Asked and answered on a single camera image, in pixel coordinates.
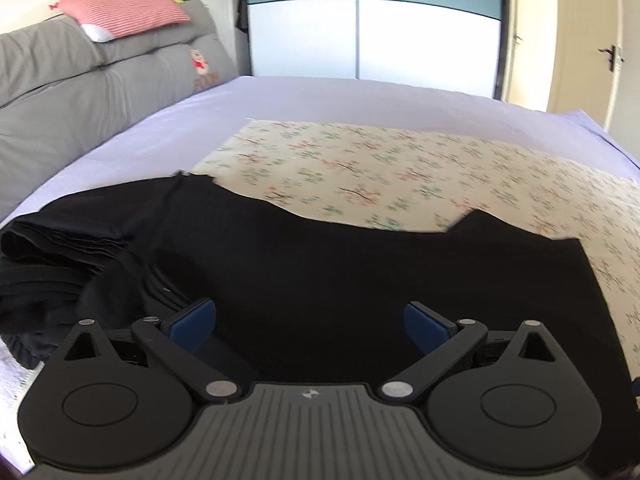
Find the logo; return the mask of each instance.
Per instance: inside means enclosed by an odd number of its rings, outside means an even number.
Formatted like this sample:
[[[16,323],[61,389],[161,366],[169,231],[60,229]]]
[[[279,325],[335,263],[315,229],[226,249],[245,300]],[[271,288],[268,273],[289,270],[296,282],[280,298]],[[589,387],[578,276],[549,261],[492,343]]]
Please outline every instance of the logo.
[[[318,395],[320,395],[320,392],[318,392],[317,390],[313,390],[312,388],[309,388],[306,392],[302,392],[300,395],[305,397],[305,399],[313,400]]]
[[[205,75],[209,73],[209,61],[202,55],[201,51],[191,49],[191,62],[198,74]]]

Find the sliding wardrobe door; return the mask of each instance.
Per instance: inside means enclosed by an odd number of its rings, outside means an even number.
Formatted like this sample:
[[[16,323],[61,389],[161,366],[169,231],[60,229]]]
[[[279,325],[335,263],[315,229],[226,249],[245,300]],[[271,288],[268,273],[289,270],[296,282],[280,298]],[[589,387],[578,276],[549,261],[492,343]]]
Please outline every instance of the sliding wardrobe door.
[[[358,0],[358,76],[492,97],[500,0]]]
[[[248,0],[254,75],[356,77],[356,0]]]

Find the black fabric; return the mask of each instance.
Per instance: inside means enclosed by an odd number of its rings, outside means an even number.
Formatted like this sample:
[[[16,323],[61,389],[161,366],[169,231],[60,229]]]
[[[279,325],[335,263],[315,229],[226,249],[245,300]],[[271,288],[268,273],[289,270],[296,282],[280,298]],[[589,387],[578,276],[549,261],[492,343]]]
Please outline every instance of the black fabric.
[[[446,233],[319,222],[209,177],[179,175],[60,199],[11,222],[0,249],[14,269],[22,262],[87,276],[77,302],[65,296],[75,289],[52,288],[48,299],[23,306],[26,316],[12,306],[15,289],[4,296],[0,280],[0,332],[9,332],[19,360],[51,352],[69,317],[120,328],[210,297],[217,338],[261,377],[376,387],[420,358],[402,326],[409,301],[493,330],[539,319],[602,407],[588,465],[604,474],[640,458],[625,359],[575,239],[549,240],[479,211]],[[17,295],[24,304],[42,291],[42,280],[32,283]]]

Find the blue gripper pad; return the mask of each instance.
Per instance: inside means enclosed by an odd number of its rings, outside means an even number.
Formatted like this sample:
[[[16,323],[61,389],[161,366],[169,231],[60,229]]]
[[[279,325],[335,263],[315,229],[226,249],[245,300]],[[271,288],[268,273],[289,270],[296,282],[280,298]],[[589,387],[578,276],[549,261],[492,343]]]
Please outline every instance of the blue gripper pad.
[[[411,303],[404,308],[404,330],[425,355],[433,352],[451,337],[444,325],[433,317],[427,316]]]
[[[172,322],[167,335],[178,346],[194,353],[213,333],[215,327],[216,305],[213,301],[206,300]]]

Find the gray headboard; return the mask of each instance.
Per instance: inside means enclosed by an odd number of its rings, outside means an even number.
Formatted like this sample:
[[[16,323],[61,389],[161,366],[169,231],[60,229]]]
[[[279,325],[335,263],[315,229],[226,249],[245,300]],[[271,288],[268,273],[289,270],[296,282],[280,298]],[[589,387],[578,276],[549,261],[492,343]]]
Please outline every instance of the gray headboard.
[[[0,221],[76,158],[238,76],[206,7],[182,6],[190,22],[109,43],[68,17],[0,35]]]

